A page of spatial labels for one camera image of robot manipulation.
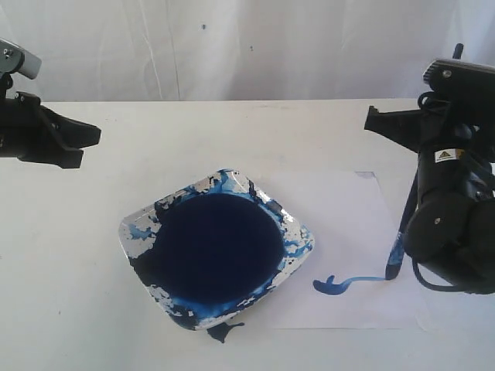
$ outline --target robotic arm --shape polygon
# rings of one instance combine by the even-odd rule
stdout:
[[[436,291],[495,292],[495,68],[435,60],[423,75],[432,91],[419,110],[381,114],[370,107],[365,129],[418,153],[398,237],[386,268],[397,277],[404,252],[415,276]],[[450,282],[427,282],[418,264]]]
[[[40,105],[36,95],[19,91],[15,99],[6,98],[11,74],[34,79],[40,67],[37,56],[0,39],[0,157],[79,168],[81,148],[98,144],[99,128],[56,114]]]

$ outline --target square dish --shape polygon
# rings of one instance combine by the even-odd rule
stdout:
[[[314,246],[305,226],[228,169],[127,216],[119,237],[149,294],[192,330],[214,327],[256,303]]]

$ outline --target warning label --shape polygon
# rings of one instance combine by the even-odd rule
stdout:
[[[435,163],[449,160],[458,160],[464,153],[463,149],[447,148],[435,152]]]

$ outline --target white table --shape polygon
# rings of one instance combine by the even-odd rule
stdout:
[[[219,168],[254,181],[300,168],[373,171],[398,224],[415,155],[363,130],[370,104],[393,111],[415,101],[47,104],[96,124],[102,138],[79,170],[0,161],[0,369],[492,368],[493,296],[424,290],[435,331],[248,323],[222,345],[174,324],[121,250],[124,216]]]

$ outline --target white backdrop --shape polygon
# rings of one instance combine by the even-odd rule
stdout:
[[[493,0],[0,0],[44,100],[415,97],[434,57],[495,64]]]

